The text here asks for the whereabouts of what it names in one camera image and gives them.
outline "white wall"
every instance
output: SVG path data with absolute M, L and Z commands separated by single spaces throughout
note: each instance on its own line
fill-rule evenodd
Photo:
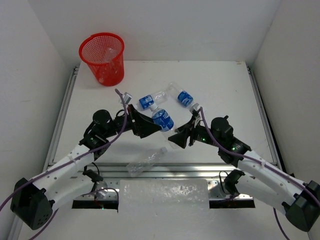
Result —
M 283 0 L 254 72 L 286 166 L 320 183 L 319 0 Z
M 281 0 L 29 0 L 71 66 L 91 34 L 123 37 L 127 60 L 256 58 Z
M 68 71 L 26 0 L 0 1 L 0 203 L 16 181 L 39 173 Z M 0 239 L 13 214 L 0 213 Z

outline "blue bottle label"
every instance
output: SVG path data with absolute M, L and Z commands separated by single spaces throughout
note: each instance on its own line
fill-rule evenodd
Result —
M 179 96 L 178 96 L 178 100 L 180 103 L 182 103 L 185 107 L 189 106 L 192 101 L 194 100 L 194 98 L 189 95 L 189 93 L 187 93 L 186 91 L 182 91 L 180 92 Z
M 161 132 L 169 131 L 174 126 L 174 121 L 164 109 L 158 111 L 152 119 L 155 124 L 161 126 Z
M 152 104 L 155 103 L 151 95 L 140 98 L 139 102 L 143 110 L 147 109 L 148 107 L 150 107 Z

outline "red basket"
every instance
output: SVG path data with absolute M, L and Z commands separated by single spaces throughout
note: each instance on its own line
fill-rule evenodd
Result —
M 101 32 L 91 35 L 80 45 L 79 55 L 100 84 L 114 86 L 125 76 L 124 49 L 121 37 Z

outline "bottle cap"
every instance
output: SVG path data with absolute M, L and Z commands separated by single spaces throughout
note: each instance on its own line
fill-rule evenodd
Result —
M 154 104 L 152 104 L 151 106 L 150 106 L 150 110 L 151 111 L 154 111 L 154 110 L 156 110 L 158 108 L 158 105 L 156 104 L 156 103 L 154 103 Z

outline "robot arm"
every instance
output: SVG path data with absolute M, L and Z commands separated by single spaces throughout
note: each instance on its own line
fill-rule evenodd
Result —
M 199 110 L 192 109 L 192 118 L 179 127 L 169 141 L 181 148 L 186 148 L 196 141 L 218 147 L 218 155 L 227 163 L 238 169 L 233 170 L 225 179 L 225 189 L 232 195 L 248 194 L 274 207 L 298 229 L 308 232 L 320 215 L 320 207 L 307 193 L 320 200 L 320 185 L 314 181 L 305 183 L 298 180 L 262 159 L 255 151 L 233 135 L 228 116 L 214 118 L 208 133 L 200 125 Z
M 134 135 L 145 138 L 161 130 L 161 127 L 154 124 L 150 117 L 139 113 L 132 105 L 127 107 L 127 112 L 128 118 L 124 131 L 132 130 Z M 67 156 L 49 168 L 46 171 L 50 171 L 49 174 L 29 184 L 14 195 L 10 209 L 32 230 L 36 230 L 42 227 L 50 219 L 53 212 L 62 205 L 94 190 L 95 183 L 103 181 L 100 175 L 92 170 L 84 170 L 82 176 L 73 176 L 105 153 L 107 149 L 103 146 L 109 142 L 107 138 L 120 132 L 124 120 L 124 116 L 118 115 L 115 119 L 112 119 L 106 110 L 95 112 L 93 121 L 85 130 L 83 139 L 79 144 Z M 97 148 L 101 149 L 77 159 L 79 156 Z M 71 164 L 59 169 L 70 161 Z M 15 184 L 14 190 L 27 182 L 28 180 L 25 178 L 20 179 Z

